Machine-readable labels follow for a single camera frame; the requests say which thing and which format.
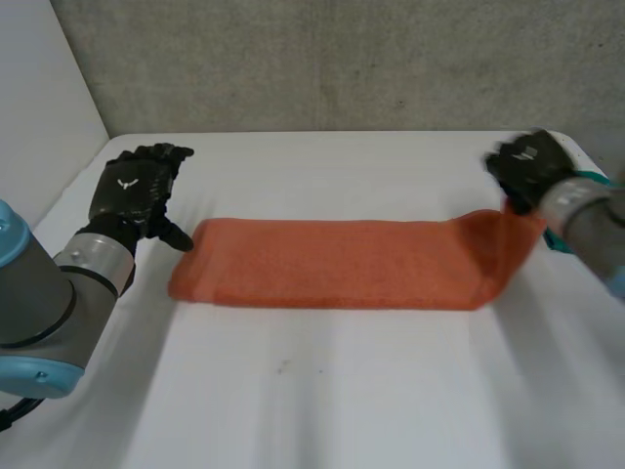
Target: logo on robotic hand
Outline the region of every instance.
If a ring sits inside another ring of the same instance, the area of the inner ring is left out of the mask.
[[[124,183],[121,179],[118,179],[117,184],[121,186],[121,189],[126,191],[131,186],[134,186],[138,181],[139,181],[138,179],[135,179],[134,181],[131,181],[130,183]]]

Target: cable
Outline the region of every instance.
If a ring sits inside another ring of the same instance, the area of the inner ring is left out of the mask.
[[[8,430],[13,424],[38,408],[43,399],[22,399],[9,409],[0,410],[0,432]]]

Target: white wall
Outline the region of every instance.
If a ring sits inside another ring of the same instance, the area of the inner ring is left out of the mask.
[[[0,198],[36,224],[107,141],[49,1],[1,0]]]

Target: light blue joint cap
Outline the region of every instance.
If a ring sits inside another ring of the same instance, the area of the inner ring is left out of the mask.
[[[0,391],[30,399],[69,395],[85,374],[80,366],[36,357],[0,357]]]
[[[616,269],[614,277],[608,280],[606,284],[612,295],[625,299],[625,266]]]
[[[6,266],[28,246],[30,229],[9,204],[0,199],[0,267]]]

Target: folded towel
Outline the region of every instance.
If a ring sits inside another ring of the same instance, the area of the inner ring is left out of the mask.
[[[474,310],[503,290],[543,230],[508,207],[445,222],[205,220],[169,294],[248,307]]]

